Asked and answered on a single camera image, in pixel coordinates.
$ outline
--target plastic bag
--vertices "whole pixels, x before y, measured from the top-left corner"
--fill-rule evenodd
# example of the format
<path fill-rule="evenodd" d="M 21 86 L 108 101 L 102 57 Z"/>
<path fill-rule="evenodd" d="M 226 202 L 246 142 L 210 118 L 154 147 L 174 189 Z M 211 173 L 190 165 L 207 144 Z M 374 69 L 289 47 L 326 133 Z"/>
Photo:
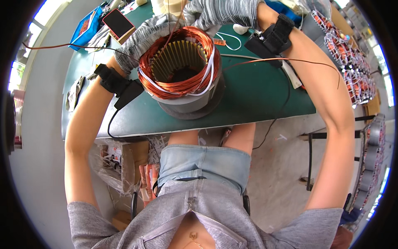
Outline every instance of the plastic bag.
<path fill-rule="evenodd" d="M 126 155 L 128 151 L 126 145 L 128 143 L 121 143 L 111 139 L 102 139 L 100 142 L 96 141 L 96 145 L 90 150 L 88 162 L 92 170 L 109 186 L 116 189 L 119 193 L 130 194 L 135 190 L 135 165 L 134 160 L 131 160 Z M 108 149 L 115 148 L 119 150 L 123 156 L 119 158 L 120 169 L 117 170 L 109 161 Z"/>

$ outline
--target denim shorts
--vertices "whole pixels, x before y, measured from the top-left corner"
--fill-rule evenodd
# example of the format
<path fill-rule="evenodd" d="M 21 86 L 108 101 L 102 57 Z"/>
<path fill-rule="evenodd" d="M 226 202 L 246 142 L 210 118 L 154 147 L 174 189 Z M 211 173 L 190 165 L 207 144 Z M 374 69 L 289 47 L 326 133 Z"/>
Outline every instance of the denim shorts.
<path fill-rule="evenodd" d="M 249 179 L 250 161 L 250 155 L 238 149 L 168 145 L 160 156 L 158 185 L 169 180 L 203 176 L 243 194 Z"/>

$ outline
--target copper wire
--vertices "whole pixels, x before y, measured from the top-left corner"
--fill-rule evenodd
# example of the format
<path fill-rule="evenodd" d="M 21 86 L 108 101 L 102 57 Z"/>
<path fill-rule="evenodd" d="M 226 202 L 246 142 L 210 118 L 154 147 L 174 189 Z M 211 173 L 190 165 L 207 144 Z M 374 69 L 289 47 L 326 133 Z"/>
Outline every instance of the copper wire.
<path fill-rule="evenodd" d="M 187 93 L 193 93 L 195 91 L 200 92 L 200 90 L 205 89 L 210 82 L 211 78 L 211 73 L 208 73 L 207 76 L 205 77 L 204 81 L 201 83 L 202 78 L 205 75 L 206 72 L 206 67 L 210 65 L 206 65 L 197 75 L 184 80 L 180 82 L 159 82 L 155 80 L 155 77 L 152 75 L 152 70 L 151 70 L 151 63 L 152 59 L 154 58 L 155 54 L 157 51 L 161 51 L 161 53 L 158 55 L 158 58 L 166 57 L 167 53 L 163 53 L 165 50 L 164 47 L 169 44 L 168 42 L 173 42 L 173 41 L 181 41 L 184 40 L 187 37 L 192 37 L 194 39 L 194 44 L 195 44 L 195 50 L 197 53 L 199 53 L 198 50 L 198 43 L 200 42 L 200 46 L 203 48 L 205 51 L 207 57 L 209 58 L 210 55 L 213 52 L 214 48 L 214 43 L 213 40 L 201 29 L 198 29 L 197 27 L 182 27 L 181 29 L 176 30 L 175 32 L 172 33 L 171 36 L 167 37 L 161 37 L 156 42 L 148 49 L 147 52 L 145 52 L 139 62 L 139 67 L 143 71 L 143 73 L 149 77 L 155 84 L 157 84 L 159 87 L 161 87 L 163 90 L 168 91 L 164 92 L 162 90 L 159 90 L 157 87 L 152 85 L 144 76 L 142 76 L 140 73 L 138 74 L 138 77 L 140 81 L 142 82 L 143 86 L 153 95 L 157 96 L 158 98 L 161 99 L 168 99 L 168 98 L 178 98 L 183 95 L 186 95 Z M 214 48 L 214 62 L 213 62 L 213 67 L 214 67 L 214 73 L 213 73 L 213 78 L 218 73 L 219 70 L 219 62 L 220 62 L 220 52 L 217 50 L 217 48 Z"/>

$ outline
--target hand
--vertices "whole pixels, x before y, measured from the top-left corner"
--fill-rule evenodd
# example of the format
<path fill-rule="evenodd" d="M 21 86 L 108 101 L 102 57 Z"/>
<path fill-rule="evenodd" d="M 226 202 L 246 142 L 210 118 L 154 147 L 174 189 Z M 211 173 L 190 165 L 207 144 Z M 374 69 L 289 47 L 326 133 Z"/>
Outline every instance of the hand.
<path fill-rule="evenodd" d="M 169 29 L 171 28 L 171 30 L 173 30 L 175 25 L 177 25 L 175 30 L 183 26 L 184 20 L 182 18 L 177 22 L 178 17 L 170 14 L 171 22 L 166 22 L 168 17 L 168 14 L 162 14 L 144 21 L 118 49 L 126 55 L 116 51 L 113 53 L 116 62 L 127 75 L 138 66 L 141 55 L 143 55 L 157 39 L 169 35 Z"/>
<path fill-rule="evenodd" d="M 257 7 L 263 0 L 192 0 L 184 8 L 188 25 L 208 31 L 223 24 L 240 24 L 260 30 Z"/>

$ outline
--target black cable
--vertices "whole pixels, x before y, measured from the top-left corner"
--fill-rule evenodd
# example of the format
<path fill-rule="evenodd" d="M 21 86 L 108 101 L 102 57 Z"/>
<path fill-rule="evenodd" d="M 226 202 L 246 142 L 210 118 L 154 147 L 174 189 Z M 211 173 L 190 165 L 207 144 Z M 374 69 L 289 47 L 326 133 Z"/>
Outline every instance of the black cable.
<path fill-rule="evenodd" d="M 115 113 L 113 114 L 113 116 L 111 117 L 111 120 L 109 121 L 109 124 L 108 124 L 108 135 L 111 137 L 111 138 L 113 138 L 113 139 L 117 139 L 117 138 L 119 138 L 119 137 L 114 137 L 114 136 L 112 136 L 111 134 L 110 134 L 110 132 L 109 132 L 109 129 L 110 129 L 110 127 L 111 127 L 111 123 L 112 123 L 112 121 L 113 121 L 113 119 L 115 118 L 115 116 L 116 116 L 116 114 L 119 112 L 119 110 L 116 110 L 115 111 Z"/>
<path fill-rule="evenodd" d="M 111 133 L 109 132 L 109 130 L 110 130 L 110 128 L 111 128 L 111 123 L 112 123 L 113 119 L 115 118 L 115 116 L 116 116 L 116 114 L 117 114 L 118 112 L 119 112 L 119 110 L 116 110 L 116 111 L 115 111 L 115 113 L 114 113 L 113 116 L 111 117 L 111 120 L 109 120 L 109 124 L 108 124 L 108 135 L 109 135 L 111 138 L 115 139 L 115 140 L 120 139 L 120 137 L 114 137 L 114 136 L 112 136 Z M 158 153 L 158 151 L 156 150 L 156 148 L 155 148 L 154 144 L 152 143 L 152 141 L 149 139 L 149 137 L 147 137 L 147 136 L 139 136 L 139 137 L 148 140 L 148 142 L 149 142 L 149 144 L 152 146 L 153 150 L 155 150 L 156 155 L 157 155 L 157 157 L 158 157 L 158 159 L 159 159 L 159 162 L 160 162 L 159 153 Z"/>
<path fill-rule="evenodd" d="M 285 108 L 286 104 L 288 103 L 288 101 L 289 101 L 289 99 L 290 99 L 290 84 L 291 84 L 290 81 L 288 81 L 288 83 L 287 83 L 287 98 L 286 98 L 285 102 L 283 103 L 283 105 L 282 105 L 280 111 L 278 112 L 277 117 L 280 116 L 281 112 L 283 111 L 283 109 Z M 271 123 L 271 125 L 269 126 L 268 131 L 267 131 L 267 133 L 265 134 L 265 137 L 264 137 L 263 141 L 261 142 L 261 144 L 260 144 L 259 146 L 255 147 L 255 148 L 253 148 L 253 149 L 258 149 L 258 148 L 261 147 L 261 145 L 263 145 L 263 143 L 265 142 L 265 139 L 267 138 L 267 135 L 268 135 L 269 131 L 271 130 L 272 125 L 275 123 L 275 121 L 276 121 L 277 119 L 278 119 L 278 118 L 275 118 L 275 119 L 272 121 L 272 123 Z"/>

